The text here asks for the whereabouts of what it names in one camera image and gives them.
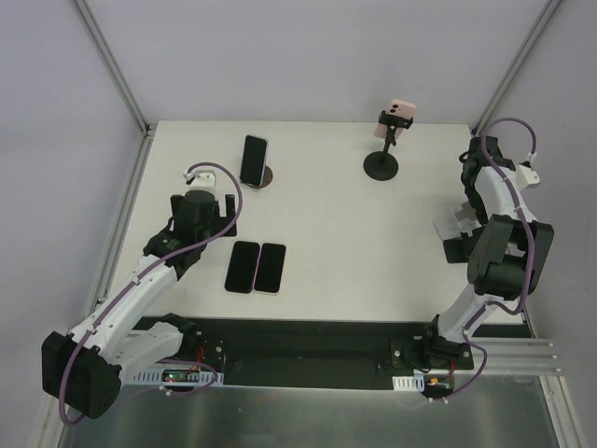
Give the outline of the blue-edged black phone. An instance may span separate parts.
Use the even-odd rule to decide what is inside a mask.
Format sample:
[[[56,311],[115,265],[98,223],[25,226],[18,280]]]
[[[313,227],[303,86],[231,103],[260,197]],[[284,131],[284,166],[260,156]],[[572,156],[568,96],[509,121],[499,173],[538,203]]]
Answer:
[[[268,141],[247,135],[244,139],[240,181],[251,187],[260,187],[265,174]]]

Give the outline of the black folding phone stand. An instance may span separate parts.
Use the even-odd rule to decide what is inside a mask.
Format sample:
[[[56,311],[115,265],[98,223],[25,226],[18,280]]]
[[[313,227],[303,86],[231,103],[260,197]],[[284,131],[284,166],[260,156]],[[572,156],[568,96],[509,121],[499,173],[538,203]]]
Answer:
[[[217,223],[217,233],[221,237],[236,237],[238,234],[237,231],[237,218],[226,218],[220,217]]]

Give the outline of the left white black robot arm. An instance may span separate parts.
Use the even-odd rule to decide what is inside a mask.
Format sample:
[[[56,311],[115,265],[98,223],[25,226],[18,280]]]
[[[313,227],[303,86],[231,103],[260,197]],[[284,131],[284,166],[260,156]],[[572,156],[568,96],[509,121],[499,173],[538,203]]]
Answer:
[[[155,363],[214,371],[201,362],[197,327],[182,316],[169,313],[143,334],[128,336],[146,310],[200,260],[209,243],[234,232],[243,196],[227,196],[221,212],[211,191],[192,189],[172,196],[171,207],[166,227],[148,241],[117,292],[67,333],[53,331],[42,342],[42,388],[58,400],[59,416],[68,427],[79,422],[68,411],[77,411],[80,418],[102,416],[120,389]]]

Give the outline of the cream-edged black phone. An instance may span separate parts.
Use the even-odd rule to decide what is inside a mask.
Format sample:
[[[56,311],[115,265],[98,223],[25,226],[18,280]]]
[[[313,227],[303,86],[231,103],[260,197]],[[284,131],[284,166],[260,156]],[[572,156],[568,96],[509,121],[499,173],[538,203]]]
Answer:
[[[285,265],[286,246],[264,243],[261,247],[253,290],[278,294]]]

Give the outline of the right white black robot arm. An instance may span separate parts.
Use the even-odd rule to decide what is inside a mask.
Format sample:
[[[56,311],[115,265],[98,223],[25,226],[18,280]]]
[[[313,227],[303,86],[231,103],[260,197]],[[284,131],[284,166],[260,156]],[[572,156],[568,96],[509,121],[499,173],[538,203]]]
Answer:
[[[452,306],[428,325],[422,362],[441,368],[465,351],[467,337],[496,309],[522,311],[535,290],[554,229],[522,198],[539,184],[530,162],[503,156],[495,137],[474,137],[459,158],[466,203],[434,221],[447,262],[466,266],[467,285]]]

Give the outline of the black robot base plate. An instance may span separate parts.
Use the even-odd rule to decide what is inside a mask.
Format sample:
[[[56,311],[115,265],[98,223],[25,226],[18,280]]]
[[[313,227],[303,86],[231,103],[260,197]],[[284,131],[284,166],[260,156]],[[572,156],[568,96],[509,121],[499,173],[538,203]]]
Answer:
[[[192,318],[196,342],[176,361],[199,361],[224,385],[390,390],[415,368],[471,373],[474,356],[492,343],[526,336],[523,324],[483,325],[473,346],[448,357],[423,347],[424,322]]]

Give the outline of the white metal phone stand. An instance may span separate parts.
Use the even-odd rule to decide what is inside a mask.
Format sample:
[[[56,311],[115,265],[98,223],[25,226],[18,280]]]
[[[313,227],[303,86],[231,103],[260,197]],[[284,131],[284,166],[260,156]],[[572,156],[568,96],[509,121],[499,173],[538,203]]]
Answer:
[[[473,230],[481,227],[469,202],[450,206],[446,214],[433,219],[433,225],[442,242],[460,238],[463,233],[471,236]]]

